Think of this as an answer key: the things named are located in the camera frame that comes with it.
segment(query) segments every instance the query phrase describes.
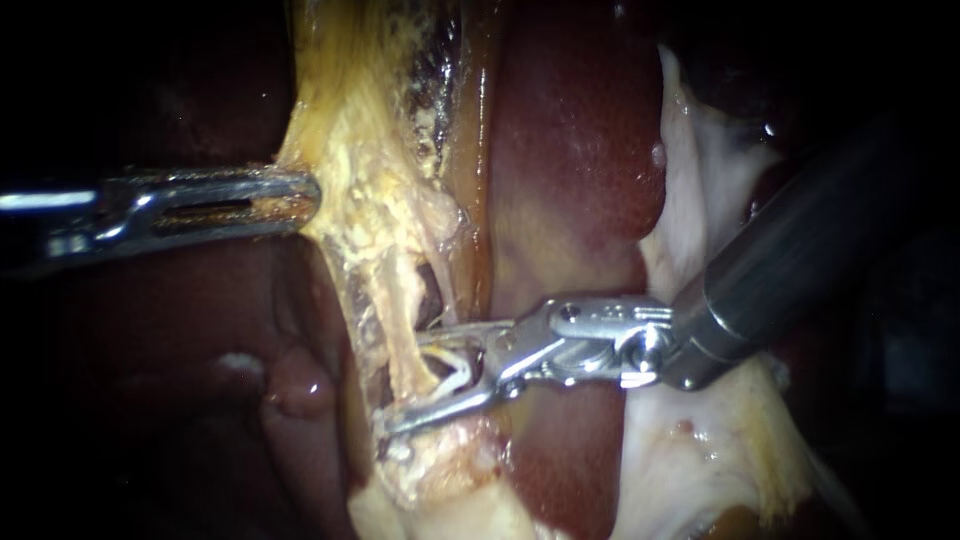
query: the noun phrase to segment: metal jaw tip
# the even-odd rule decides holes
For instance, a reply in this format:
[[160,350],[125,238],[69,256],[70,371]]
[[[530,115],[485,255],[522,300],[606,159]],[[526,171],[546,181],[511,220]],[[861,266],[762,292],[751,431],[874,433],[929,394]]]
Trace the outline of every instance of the metal jaw tip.
[[425,405],[398,407],[384,430],[399,434],[488,409],[519,396],[528,383],[585,381],[638,388],[658,382],[670,347],[670,310],[646,297],[548,300],[518,321],[473,323],[418,335],[420,345],[481,348],[477,383]]
[[87,189],[4,193],[4,233],[27,240],[0,275],[29,279],[212,240],[295,232],[320,197],[311,175],[276,167],[140,171]]

